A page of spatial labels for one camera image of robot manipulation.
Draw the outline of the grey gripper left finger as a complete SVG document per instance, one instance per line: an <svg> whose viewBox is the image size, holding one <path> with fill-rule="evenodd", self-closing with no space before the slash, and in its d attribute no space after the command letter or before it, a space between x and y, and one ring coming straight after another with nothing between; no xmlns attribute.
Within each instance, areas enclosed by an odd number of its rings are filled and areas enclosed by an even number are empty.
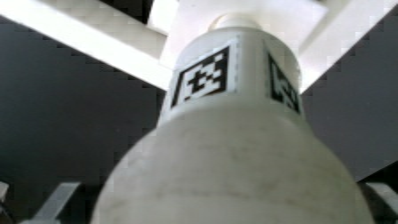
<svg viewBox="0 0 398 224"><path fill-rule="evenodd" d="M80 182L62 182L57 185L34 217L18 224L64 224L59 216L80 185Z"/></svg>

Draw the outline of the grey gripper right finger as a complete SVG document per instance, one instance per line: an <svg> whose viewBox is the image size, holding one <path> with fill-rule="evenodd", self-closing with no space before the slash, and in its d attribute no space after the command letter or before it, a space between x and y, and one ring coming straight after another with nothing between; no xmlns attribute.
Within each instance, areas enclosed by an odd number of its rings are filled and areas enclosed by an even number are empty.
<svg viewBox="0 0 398 224"><path fill-rule="evenodd" d="M387 204L391 211L398 214L398 193L393 188L380 182L368 182L366 185Z"/></svg>

